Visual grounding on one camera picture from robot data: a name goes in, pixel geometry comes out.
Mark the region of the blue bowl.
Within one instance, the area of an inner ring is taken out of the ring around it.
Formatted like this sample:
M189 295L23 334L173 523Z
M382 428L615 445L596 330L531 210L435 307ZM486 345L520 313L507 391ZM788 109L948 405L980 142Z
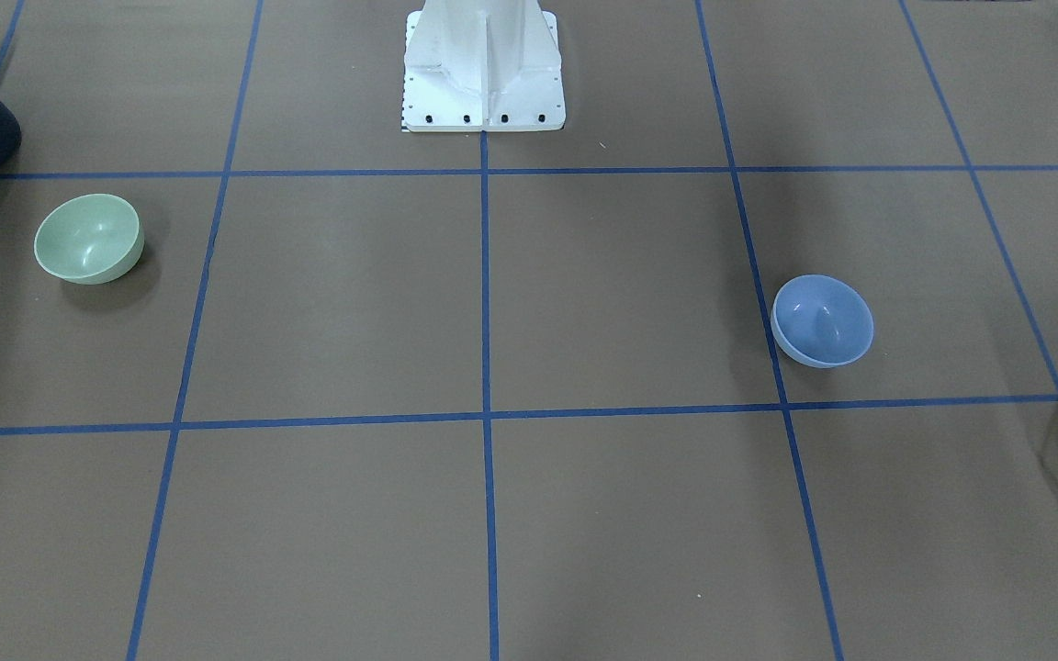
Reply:
M825 274L802 274L781 284L770 323L784 354L818 369L856 363L876 336L865 298L847 282Z

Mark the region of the green bowl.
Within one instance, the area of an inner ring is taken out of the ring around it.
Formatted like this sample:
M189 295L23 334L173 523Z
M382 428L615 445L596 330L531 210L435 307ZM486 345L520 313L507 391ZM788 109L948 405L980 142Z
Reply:
M33 255L48 274L72 284L105 284L135 267L144 228L134 206L114 194L84 194L40 223Z

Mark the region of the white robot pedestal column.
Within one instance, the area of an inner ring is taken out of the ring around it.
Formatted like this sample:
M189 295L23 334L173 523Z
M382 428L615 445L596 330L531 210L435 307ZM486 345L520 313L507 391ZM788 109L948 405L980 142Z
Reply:
M427 1L404 21L400 126L555 131L567 122L554 13L537 1Z

